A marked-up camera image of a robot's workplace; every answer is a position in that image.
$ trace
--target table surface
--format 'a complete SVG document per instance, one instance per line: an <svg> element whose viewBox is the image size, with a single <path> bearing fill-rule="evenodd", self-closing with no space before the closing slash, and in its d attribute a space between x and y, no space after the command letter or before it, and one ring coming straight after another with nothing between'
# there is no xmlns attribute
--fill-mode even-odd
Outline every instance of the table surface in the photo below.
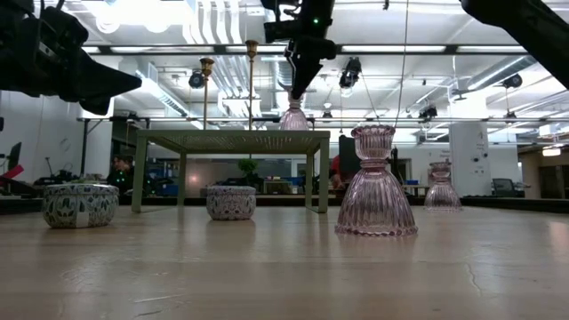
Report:
<svg viewBox="0 0 569 320"><path fill-rule="evenodd" d="M139 130L138 135L178 153L286 154L316 152L328 131Z"/></svg>
<svg viewBox="0 0 569 320"><path fill-rule="evenodd" d="M0 216L2 319L567 319L569 216L413 208L419 234L338 236L338 208L205 208L51 230Z"/></svg>

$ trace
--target patterned ceramic container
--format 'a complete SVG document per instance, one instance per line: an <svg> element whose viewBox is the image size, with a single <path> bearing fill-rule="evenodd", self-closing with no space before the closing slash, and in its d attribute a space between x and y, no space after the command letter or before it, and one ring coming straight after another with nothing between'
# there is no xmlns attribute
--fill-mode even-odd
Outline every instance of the patterned ceramic container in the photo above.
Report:
<svg viewBox="0 0 569 320"><path fill-rule="evenodd" d="M46 187L43 213L52 228L107 226L118 206L118 188L93 184Z"/></svg>
<svg viewBox="0 0 569 320"><path fill-rule="evenodd" d="M257 205L255 193L251 187L209 187L207 213L213 220L249 220Z"/></svg>

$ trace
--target ribbed glass vase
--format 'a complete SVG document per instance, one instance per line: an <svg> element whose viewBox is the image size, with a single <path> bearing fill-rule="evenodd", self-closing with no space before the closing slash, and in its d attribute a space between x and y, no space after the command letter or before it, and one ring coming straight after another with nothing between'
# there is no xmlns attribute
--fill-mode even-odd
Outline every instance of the ribbed glass vase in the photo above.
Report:
<svg viewBox="0 0 569 320"><path fill-rule="evenodd" d="M371 125L356 128L356 153L362 169L351 181L341 204L336 232L363 236L408 236L417 233L401 185L386 170L395 128Z"/></svg>
<svg viewBox="0 0 569 320"><path fill-rule="evenodd" d="M295 100L289 94L289 109L286 110L283 117L281 117L281 130L307 131L309 129L309 123L306 121L306 116L304 116L304 112L301 110L303 99L304 95L300 99Z"/></svg>
<svg viewBox="0 0 569 320"><path fill-rule="evenodd" d="M451 184L451 163L430 164L431 176L435 181L425 197L425 209L437 212L456 212L462 209L461 199Z"/></svg>

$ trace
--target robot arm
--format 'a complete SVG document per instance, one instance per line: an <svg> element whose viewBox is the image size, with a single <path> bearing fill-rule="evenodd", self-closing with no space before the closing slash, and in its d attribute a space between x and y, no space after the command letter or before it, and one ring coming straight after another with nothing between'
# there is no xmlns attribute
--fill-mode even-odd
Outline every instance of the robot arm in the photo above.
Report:
<svg viewBox="0 0 569 320"><path fill-rule="evenodd" d="M480 22L506 30L561 84L569 88L569 25L541 0L459 0L462 8ZM276 21L265 23L268 43L289 40L284 53L293 66L293 98L298 99L322 67L321 59L336 56L335 44L326 40L332 25L333 0L261 0L275 12ZM280 20L279 5L295 20ZM389 8L385 2L384 10Z"/></svg>

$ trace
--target ceiling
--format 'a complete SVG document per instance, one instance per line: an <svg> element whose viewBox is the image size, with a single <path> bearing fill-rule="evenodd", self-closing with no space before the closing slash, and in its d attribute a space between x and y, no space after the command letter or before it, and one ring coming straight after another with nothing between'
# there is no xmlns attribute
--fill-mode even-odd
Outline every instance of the ceiling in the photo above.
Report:
<svg viewBox="0 0 569 320"><path fill-rule="evenodd" d="M89 41L85 45L153 45L153 44L193 44L196 31L207 44L233 43L235 39L231 22L238 17L238 33L242 43L245 39L257 40L264 44L263 22L266 14L260 7L259 0L242 0L238 2L197 1L196 11L190 10L187 1L159 0L116 0L131 5L130 11L112 15L111 22L121 22L115 32L105 33L101 30L102 21L108 22L108 4L98 0L67 1L65 10L75 15L88 28ZM569 0L545 1L563 19L569 20ZM223 14L218 16L218 4L224 5ZM238 6L238 13L231 15L232 5ZM516 42L503 30L485 26L470 18L461 10L457 0L412 0L409 4L408 21L405 23L405 1L391 0L387 11L382 10L382 1L337 0L333 12L333 24L329 28L328 38L336 44L403 44L405 30L408 44L444 45L444 44L493 44L506 45ZM206 38L208 31L204 26L208 21L211 9L212 37ZM218 18L225 20L225 26L218 23ZM164 32L148 31L146 25L156 28L166 26ZM192 36L184 36L184 28L192 30ZM217 31L227 35L227 41L218 36ZM204 89L192 89L188 86L188 77L192 69L200 68L199 55L144 55L129 56L135 60L139 68L146 68L149 63L159 71L158 82L193 115L201 116L204 105ZM225 75L224 79L236 84L236 92L241 88L241 80L234 66L234 59L244 60L244 56L212 56L216 63L213 66L216 75ZM351 95L341 97L338 75L345 67L349 55L339 55L335 60L323 61L319 76L312 82L305 96L304 111L308 116L321 116L325 110L325 102L330 102L330 110L334 117L350 116L385 116L395 117L398 110L401 116L417 116L421 106L414 106L415 101L437 88L437 85L448 84L454 78L469 79L484 70L495 66L507 58L500 55L407 55L400 52L393 55L359 56L363 72L360 80L353 88ZM253 67L253 85L260 100L260 112L263 116L279 116L287 108L286 93L276 84L275 60L277 56L258 56ZM248 63L239 64L243 70ZM399 91L400 79L403 75L403 90ZM508 108L528 105L565 91L565 88L552 78L542 66L534 64L519 73L524 79L522 87L509 90L508 98L505 90L489 86L477 94L484 94L488 108L488 116L502 117ZM208 101L217 104L220 90L214 81L209 82ZM569 107L569 100L555 100L539 108L524 113L526 117L547 116L553 112ZM449 100L447 95L430 101L437 106L438 114L447 114ZM129 92L116 100L116 109L129 109L140 116L164 116L164 105L144 88ZM208 108L208 116L236 116L230 108ZM328 123L325 126L340 127L340 123ZM535 128L537 124L521 125L516 129L525 132ZM267 124L269 129L276 127Z"/></svg>

